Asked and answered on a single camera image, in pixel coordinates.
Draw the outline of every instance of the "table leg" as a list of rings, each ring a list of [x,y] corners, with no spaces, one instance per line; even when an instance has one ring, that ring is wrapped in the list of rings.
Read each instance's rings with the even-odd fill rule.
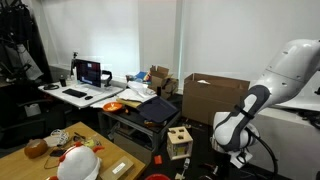
[[[161,133],[157,134],[157,133],[153,132],[153,134],[152,134],[152,149],[155,153],[157,153],[159,150],[160,138],[161,138]]]
[[[107,137],[108,129],[112,127],[110,126],[111,121],[109,120],[108,116],[102,113],[102,111],[98,112],[98,119],[99,119],[100,134],[103,135],[104,137]]]

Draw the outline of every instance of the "cardboard box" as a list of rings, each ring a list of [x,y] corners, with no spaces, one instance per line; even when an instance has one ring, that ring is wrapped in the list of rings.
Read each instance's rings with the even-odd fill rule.
[[[103,180],[118,180],[129,176],[129,169],[133,166],[133,162],[123,156],[116,163],[111,165],[107,170],[102,172],[99,176]]]
[[[114,133],[114,143],[121,149],[127,151],[135,158],[139,159],[148,166],[151,162],[152,149],[137,142],[130,135],[117,130]]]
[[[191,74],[184,80],[182,116],[212,126],[215,113],[232,111],[246,95],[249,84],[238,79]]]
[[[157,92],[157,88],[161,88],[161,97],[168,99],[171,95],[178,91],[179,81],[172,78],[172,74],[168,74],[169,69],[161,66],[152,66],[150,68],[151,84],[149,89]]]

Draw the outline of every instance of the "white robotic arm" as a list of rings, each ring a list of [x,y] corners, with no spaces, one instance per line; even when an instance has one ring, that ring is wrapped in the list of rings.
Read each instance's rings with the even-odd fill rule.
[[[301,39],[287,43],[233,112],[216,113],[213,147],[229,153],[231,162],[241,168],[252,158],[245,148],[256,142],[247,128],[259,137],[259,132],[249,122],[264,108],[294,98],[319,69],[319,40]],[[245,156],[239,159],[244,151]]]

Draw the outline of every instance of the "white desk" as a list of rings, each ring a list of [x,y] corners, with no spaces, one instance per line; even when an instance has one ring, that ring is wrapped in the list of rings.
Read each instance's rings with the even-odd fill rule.
[[[57,83],[53,83],[54,85],[58,85],[59,88],[55,89],[55,90],[44,90],[43,87],[44,86],[39,86],[38,89],[50,94],[58,99],[61,99],[62,101],[65,101],[69,104],[72,104],[78,108],[85,108],[90,106],[91,104],[101,101],[107,97],[111,97],[121,91],[123,91],[122,88],[119,87],[108,87],[108,88],[104,88],[103,84],[101,85],[101,87],[103,88],[97,88],[91,85],[87,85],[87,84],[72,84],[70,86],[66,86],[66,87],[61,87],[60,82]],[[85,100],[85,97],[82,98],[78,98],[75,96],[71,96],[68,94],[63,93],[62,91],[67,90],[67,89],[74,89],[77,91],[81,91],[84,93],[87,93],[86,96],[93,96],[93,98],[89,99],[89,100]]]

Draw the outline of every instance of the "monitor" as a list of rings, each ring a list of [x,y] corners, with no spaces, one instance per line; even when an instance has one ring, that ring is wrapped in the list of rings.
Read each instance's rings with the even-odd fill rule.
[[[101,87],[100,63],[76,59],[77,80],[96,87]]]

